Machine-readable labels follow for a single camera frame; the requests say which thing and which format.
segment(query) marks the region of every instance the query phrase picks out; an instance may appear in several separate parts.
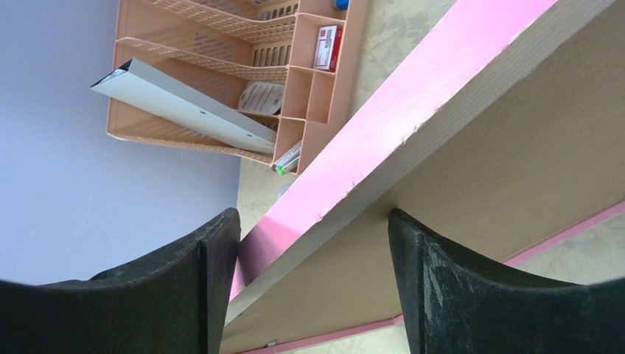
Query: red box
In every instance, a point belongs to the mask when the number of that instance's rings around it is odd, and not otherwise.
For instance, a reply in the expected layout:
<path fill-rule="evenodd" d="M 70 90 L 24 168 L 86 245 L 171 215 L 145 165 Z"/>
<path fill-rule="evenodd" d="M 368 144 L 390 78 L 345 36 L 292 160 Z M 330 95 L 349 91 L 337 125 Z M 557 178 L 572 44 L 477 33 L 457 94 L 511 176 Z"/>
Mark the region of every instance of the red box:
<path fill-rule="evenodd" d="M 341 47 L 343 27 L 338 25 L 325 26 L 319 29 L 314 69 L 336 71 L 338 50 Z"/>

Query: desk organizer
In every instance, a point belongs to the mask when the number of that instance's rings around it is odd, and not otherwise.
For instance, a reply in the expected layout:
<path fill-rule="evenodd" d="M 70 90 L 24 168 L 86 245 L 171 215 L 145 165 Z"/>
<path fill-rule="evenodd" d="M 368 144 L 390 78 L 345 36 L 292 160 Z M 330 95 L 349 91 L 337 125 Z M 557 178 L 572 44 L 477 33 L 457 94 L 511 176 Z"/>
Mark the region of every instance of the desk organizer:
<path fill-rule="evenodd" d="M 114 67 L 138 58 L 237 107 L 251 82 L 286 85 L 281 114 L 241 113 L 277 131 L 273 155 L 240 150 L 111 100 L 108 134 L 133 142 L 228 153 L 272 164 L 302 140 L 301 173 L 345 125 L 368 0 L 121 0 Z M 311 69 L 318 29 L 337 24 L 336 72 Z"/>

